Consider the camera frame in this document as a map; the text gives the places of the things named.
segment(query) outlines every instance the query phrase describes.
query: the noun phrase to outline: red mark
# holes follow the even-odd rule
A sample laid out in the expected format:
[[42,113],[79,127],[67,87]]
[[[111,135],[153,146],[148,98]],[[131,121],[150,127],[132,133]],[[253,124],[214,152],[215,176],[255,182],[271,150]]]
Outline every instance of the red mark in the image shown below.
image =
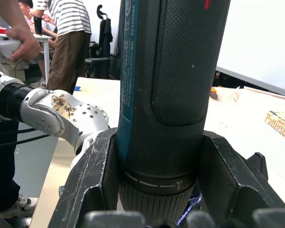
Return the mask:
[[205,3],[205,9],[209,9],[209,5],[210,5],[210,0],[206,0],[206,3]]

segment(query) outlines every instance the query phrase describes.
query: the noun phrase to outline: whiteboard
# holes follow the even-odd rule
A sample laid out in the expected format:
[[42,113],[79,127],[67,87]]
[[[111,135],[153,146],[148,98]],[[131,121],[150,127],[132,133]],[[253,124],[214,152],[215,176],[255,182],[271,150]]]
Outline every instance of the whiteboard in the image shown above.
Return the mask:
[[285,95],[285,0],[231,0],[217,70]]

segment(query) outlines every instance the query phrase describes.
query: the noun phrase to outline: power drill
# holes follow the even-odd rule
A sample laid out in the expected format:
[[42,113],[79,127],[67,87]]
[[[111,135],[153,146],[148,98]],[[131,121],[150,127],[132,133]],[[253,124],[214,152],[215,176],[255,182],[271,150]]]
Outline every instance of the power drill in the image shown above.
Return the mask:
[[195,184],[229,0],[123,0],[120,199],[176,221]]

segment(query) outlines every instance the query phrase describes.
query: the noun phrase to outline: black cable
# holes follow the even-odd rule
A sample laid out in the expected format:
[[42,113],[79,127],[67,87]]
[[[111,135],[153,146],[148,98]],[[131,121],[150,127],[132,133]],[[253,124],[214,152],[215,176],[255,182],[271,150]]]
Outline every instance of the black cable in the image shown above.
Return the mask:
[[9,135],[9,134],[23,134],[28,132],[36,131],[34,128],[19,130],[19,131],[6,131],[6,132],[0,132],[0,135]]
[[18,64],[21,62],[21,60],[16,64],[16,66],[15,66],[15,78],[16,78],[16,68],[17,68],[17,66],[18,66]]
[[38,136],[38,137],[35,137],[35,138],[26,139],[26,140],[22,140],[22,141],[18,141],[18,142],[4,143],[4,144],[0,144],[0,147],[19,145],[19,144],[28,143],[28,142],[31,142],[31,141],[34,141],[34,140],[43,139],[43,138],[46,138],[46,137],[49,137],[49,135],[45,134],[45,135],[42,135],[42,136]]

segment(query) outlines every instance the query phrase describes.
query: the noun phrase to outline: hand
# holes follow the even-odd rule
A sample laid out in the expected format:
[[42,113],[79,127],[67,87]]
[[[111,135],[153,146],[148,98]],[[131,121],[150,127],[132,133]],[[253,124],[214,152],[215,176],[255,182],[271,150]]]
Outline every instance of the hand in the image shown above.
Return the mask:
[[22,25],[13,26],[6,31],[6,35],[12,39],[18,39],[23,44],[10,56],[12,61],[21,58],[22,60],[32,60],[37,57],[41,50],[40,44],[30,32],[28,27]]
[[53,19],[52,19],[49,15],[44,14],[41,18],[42,18],[45,22],[48,22],[48,23],[51,23],[51,24],[55,25]]

